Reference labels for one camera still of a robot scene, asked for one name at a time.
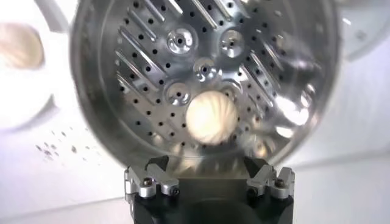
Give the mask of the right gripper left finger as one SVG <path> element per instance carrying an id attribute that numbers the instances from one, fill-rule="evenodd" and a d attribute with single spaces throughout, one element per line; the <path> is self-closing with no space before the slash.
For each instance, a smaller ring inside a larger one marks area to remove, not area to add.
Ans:
<path id="1" fill-rule="evenodd" d="M 153 198 L 157 194 L 175 197 L 180 194 L 179 180 L 166 172 L 169 156 L 150 159 L 144 167 L 129 166 L 124 171 L 125 200 L 131 196 Z"/>

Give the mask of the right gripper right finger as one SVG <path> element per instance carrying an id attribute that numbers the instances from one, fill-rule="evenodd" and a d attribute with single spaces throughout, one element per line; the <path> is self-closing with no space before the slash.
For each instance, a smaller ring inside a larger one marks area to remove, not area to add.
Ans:
<path id="1" fill-rule="evenodd" d="M 269 192 L 271 197 L 284 200 L 294 196 L 295 173 L 290 167 L 282 167 L 280 172 L 264 159 L 244 157 L 244 165 L 249 174 L 246 180 L 247 196 L 258 198 Z"/>

